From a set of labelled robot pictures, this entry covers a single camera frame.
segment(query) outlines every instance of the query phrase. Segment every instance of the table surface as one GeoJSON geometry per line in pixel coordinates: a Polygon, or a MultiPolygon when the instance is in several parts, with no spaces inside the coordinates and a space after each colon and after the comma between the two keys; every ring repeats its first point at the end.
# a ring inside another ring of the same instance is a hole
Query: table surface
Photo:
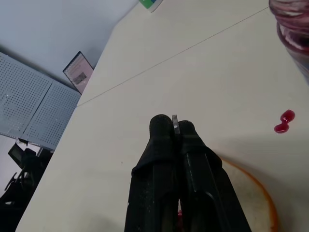
{"type": "Polygon", "coordinates": [[[257,177],[287,231],[309,214],[309,86],[267,0],[138,4],[114,29],[18,232],[123,231],[130,172],[157,114],[257,177]],[[285,134],[274,126],[287,109],[285,134]]]}

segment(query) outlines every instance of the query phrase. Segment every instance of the glass jar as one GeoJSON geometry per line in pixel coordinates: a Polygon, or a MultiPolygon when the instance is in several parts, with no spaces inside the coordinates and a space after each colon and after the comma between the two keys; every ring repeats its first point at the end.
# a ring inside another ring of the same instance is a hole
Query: glass jar
{"type": "Polygon", "coordinates": [[[277,32],[309,83],[309,0],[269,0],[277,32]]]}

